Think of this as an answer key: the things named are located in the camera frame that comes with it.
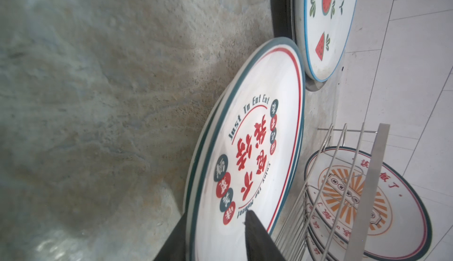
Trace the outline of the white plate red characters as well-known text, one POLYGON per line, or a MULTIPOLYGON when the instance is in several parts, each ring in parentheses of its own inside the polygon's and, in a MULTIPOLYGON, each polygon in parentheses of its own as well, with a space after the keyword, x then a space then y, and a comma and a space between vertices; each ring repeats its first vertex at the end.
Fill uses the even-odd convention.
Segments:
POLYGON ((186 259, 244 261, 245 216, 272 234, 302 147, 305 75, 297 45, 271 39, 224 91, 189 201, 186 259))
POLYGON ((198 138, 197 144, 195 146, 195 150, 194 150, 193 156, 191 158, 188 175, 187 175, 187 179, 186 179, 186 184, 185 184, 184 202, 183 202, 183 210, 182 210, 183 213, 186 213, 188 211, 192 188, 193 188, 194 181, 195 181, 195 175, 197 173, 197 168, 198 168, 199 162, 201 161, 201 158, 202 158, 202 152, 204 150, 204 145, 205 145, 209 130, 211 128, 212 122, 214 120, 214 117, 218 111, 219 105, 222 102, 223 98, 224 98, 224 94, 221 95, 221 97, 217 100, 216 104, 214 105, 213 109, 211 110, 211 112, 208 116, 208 119, 202 128, 202 131, 198 138))

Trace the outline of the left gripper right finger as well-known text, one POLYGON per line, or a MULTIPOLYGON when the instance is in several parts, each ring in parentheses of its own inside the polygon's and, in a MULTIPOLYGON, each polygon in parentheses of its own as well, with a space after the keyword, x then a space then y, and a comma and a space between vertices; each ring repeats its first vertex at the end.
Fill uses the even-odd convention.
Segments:
POLYGON ((282 253, 252 210, 248 210, 245 216, 245 246, 248 261, 284 261, 282 253))

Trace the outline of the white watermelon pattern plate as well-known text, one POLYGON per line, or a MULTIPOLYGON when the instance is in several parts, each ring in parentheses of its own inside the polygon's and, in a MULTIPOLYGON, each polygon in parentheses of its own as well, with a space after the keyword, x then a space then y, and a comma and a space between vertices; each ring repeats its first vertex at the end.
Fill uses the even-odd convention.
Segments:
POLYGON ((308 76, 327 81, 348 41, 357 0, 293 0, 294 32, 308 76))

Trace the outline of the dark rimmed cream plate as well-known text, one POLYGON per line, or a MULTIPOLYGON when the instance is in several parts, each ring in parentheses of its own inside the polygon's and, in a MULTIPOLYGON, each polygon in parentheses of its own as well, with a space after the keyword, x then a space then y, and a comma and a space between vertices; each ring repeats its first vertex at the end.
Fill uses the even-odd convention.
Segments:
POLYGON ((275 38, 289 38, 299 47, 306 74, 306 89, 316 92, 322 89, 324 82, 319 82, 312 74, 307 36, 308 0, 270 0, 271 18, 275 38))

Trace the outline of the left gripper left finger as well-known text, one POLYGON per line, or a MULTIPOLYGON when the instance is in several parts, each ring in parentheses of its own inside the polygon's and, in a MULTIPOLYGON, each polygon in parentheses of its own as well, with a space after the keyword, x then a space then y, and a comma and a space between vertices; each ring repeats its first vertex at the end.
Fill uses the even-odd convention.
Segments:
POLYGON ((186 260, 186 221, 187 213, 184 213, 154 261, 186 260))

